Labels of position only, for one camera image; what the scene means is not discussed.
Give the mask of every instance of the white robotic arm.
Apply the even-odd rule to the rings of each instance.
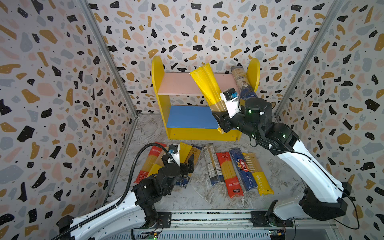
[[[345,215],[351,185],[329,174],[305,148],[298,135],[287,125],[272,122],[271,104],[262,98],[249,98],[244,109],[232,88],[220,94],[227,112],[213,112],[219,126],[228,132],[238,129],[250,138],[250,145],[261,145],[286,162],[308,185],[304,193],[291,199],[272,202],[269,222],[275,225],[291,217],[309,215],[329,220]]]
[[[221,93],[221,97],[228,111],[212,113],[219,126],[225,132],[236,128],[248,135],[250,144],[251,139],[256,142],[256,145],[251,146],[261,145],[277,155],[308,185],[298,196],[273,201],[265,214],[251,220],[254,225],[289,227],[287,219],[291,217],[311,216],[317,220],[329,220],[345,215],[347,203],[342,198],[350,195],[351,185],[329,174],[289,126],[272,122],[269,102],[261,98],[250,98],[242,110],[234,89]],[[145,148],[153,145],[147,144],[139,151],[132,165],[131,180],[138,156]],[[99,240],[127,229],[151,227],[158,218],[153,203],[171,194],[180,175],[187,175],[194,170],[193,156],[188,159],[188,163],[181,164],[179,151],[179,145],[170,145],[168,154],[162,158],[165,166],[159,169],[159,173],[143,179],[129,193],[131,181],[128,180],[126,192],[121,199],[81,217],[63,217],[58,222],[60,235],[52,240]]]

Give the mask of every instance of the pink shelf board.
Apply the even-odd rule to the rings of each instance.
[[[221,91],[235,88],[239,93],[235,79],[232,74],[214,73],[217,84]],[[161,82],[158,95],[202,95],[199,87],[189,73],[165,73]]]

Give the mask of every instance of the patterned wallpaper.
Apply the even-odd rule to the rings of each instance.
[[[74,1],[0,1],[0,238],[99,208],[130,113]]]
[[[214,72],[263,68],[257,94],[278,103],[310,46],[332,0],[213,1],[89,0],[138,112],[159,112],[151,61],[166,71],[191,72],[210,63]],[[202,96],[171,98],[174,105],[206,105]]]
[[[345,1],[279,118],[337,179],[351,183],[361,227],[344,239],[383,239],[384,1]],[[357,227],[353,205],[339,220]]]

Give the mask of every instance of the marble floor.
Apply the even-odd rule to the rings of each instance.
[[[140,148],[147,143],[155,141],[163,142],[167,145],[171,143],[179,143],[179,141],[169,140],[167,138],[161,115],[140,115],[131,144],[128,148],[127,155],[119,173],[117,183],[112,192],[112,196],[108,199],[108,201],[115,200],[123,194],[127,184],[128,175],[131,170],[132,161]],[[304,190],[304,184],[297,173],[295,173],[278,157],[273,156],[268,150],[260,146],[256,148],[251,147],[249,145],[248,136],[244,134],[237,142],[182,142],[188,144],[204,144],[212,142],[216,152],[228,151],[232,147],[239,147],[243,152],[255,152],[275,194],[260,196],[257,189],[245,191],[238,172],[235,169],[240,184],[242,185],[244,197],[229,198],[225,183],[219,183],[211,186],[206,163],[201,154],[188,186],[184,189],[176,185],[171,195],[163,197],[160,202],[155,204],[155,207],[158,210],[266,209],[271,204],[271,201],[276,199],[285,199]],[[134,171],[133,181],[136,179],[145,159],[147,158],[149,150],[150,147],[141,154]]]

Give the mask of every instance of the spaghetti package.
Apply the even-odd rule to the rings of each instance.
[[[192,149],[192,145],[189,145],[183,142],[180,143],[180,163],[185,163],[191,149]]]
[[[268,180],[263,173],[263,169],[260,166],[259,161],[254,153],[243,153],[245,161],[248,164],[248,168],[251,171],[253,177],[257,182],[257,190],[261,195],[275,194],[275,192],[269,186]]]
[[[193,155],[194,167],[196,167],[196,164],[197,164],[197,161],[199,160],[202,149],[203,149],[202,146],[192,144],[192,148],[191,148],[191,151],[189,151],[187,159],[189,159]],[[192,173],[188,173],[186,177],[177,181],[176,185],[186,188],[189,183],[189,180],[191,179],[191,176],[192,176]]]
[[[249,84],[247,73],[244,71],[243,66],[232,66],[231,72],[240,90],[240,99],[247,100],[248,98],[257,97],[252,86]]]
[[[156,143],[162,145],[163,147],[166,146],[166,144],[163,144],[163,143],[159,143],[159,142],[156,142]],[[141,180],[143,180],[148,176],[150,169],[152,168],[153,164],[155,163],[161,151],[162,151],[161,148],[152,146],[151,150],[149,151],[147,160],[145,161],[143,167],[141,168],[139,175],[135,180],[135,183],[139,183]]]
[[[203,145],[203,154],[207,163],[207,170],[212,186],[217,182],[224,182],[223,173],[217,160],[217,155],[212,144]]]
[[[153,164],[152,168],[149,170],[148,176],[151,176],[153,174],[158,174],[159,169],[164,166],[163,160],[161,158],[166,155],[167,153],[161,150],[159,156],[156,158],[155,163]]]
[[[209,63],[196,68],[194,71],[189,73],[190,76],[195,80],[200,91],[203,93],[205,100],[207,101],[209,108],[212,112],[226,112],[227,107],[224,101],[221,99],[221,89],[217,84],[214,73],[212,72]],[[224,131],[218,125],[217,130],[223,134]]]
[[[244,156],[240,150],[240,148],[235,147],[231,148],[229,150],[229,153],[231,155],[232,161],[235,163],[237,167],[237,171],[240,174],[241,180],[244,183],[245,189],[251,190],[253,188],[257,187],[257,183],[252,175],[252,173],[249,171],[248,165],[245,162]]]
[[[239,179],[237,178],[235,169],[233,168],[229,152],[218,152],[217,158],[220,163],[221,171],[223,172],[229,197],[233,198],[234,196],[244,196]]]

